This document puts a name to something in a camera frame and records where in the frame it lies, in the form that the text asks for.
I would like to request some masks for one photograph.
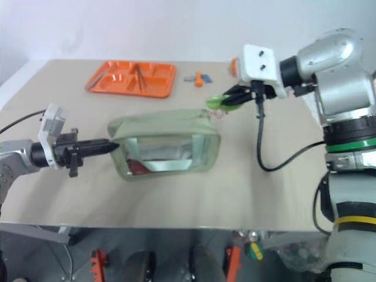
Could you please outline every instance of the beige table surface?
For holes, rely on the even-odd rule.
[[[78,127],[79,140],[108,137],[109,121],[159,110],[203,108],[209,95],[236,83],[226,63],[173,62],[177,67],[167,99],[86,92],[101,61],[50,61],[0,112],[0,126],[44,109],[50,102],[68,111],[63,132]],[[207,73],[213,83],[195,88],[183,77]],[[314,230],[314,190],[325,172],[317,147],[285,169],[265,173],[256,161],[257,119],[253,102],[215,124],[222,135],[219,157],[206,173],[138,182],[122,180],[109,155],[86,158],[79,177],[41,169],[16,180],[2,208],[2,221],[27,224],[117,227],[222,227]],[[13,127],[1,140],[37,140],[39,117]],[[264,162],[279,164],[301,147],[322,140],[318,123],[298,98],[266,101]],[[322,222],[324,227],[329,223]]]

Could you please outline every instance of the green pouch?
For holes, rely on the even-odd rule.
[[[171,110],[126,116],[108,124],[117,172],[126,180],[210,169],[220,135],[207,110]]]

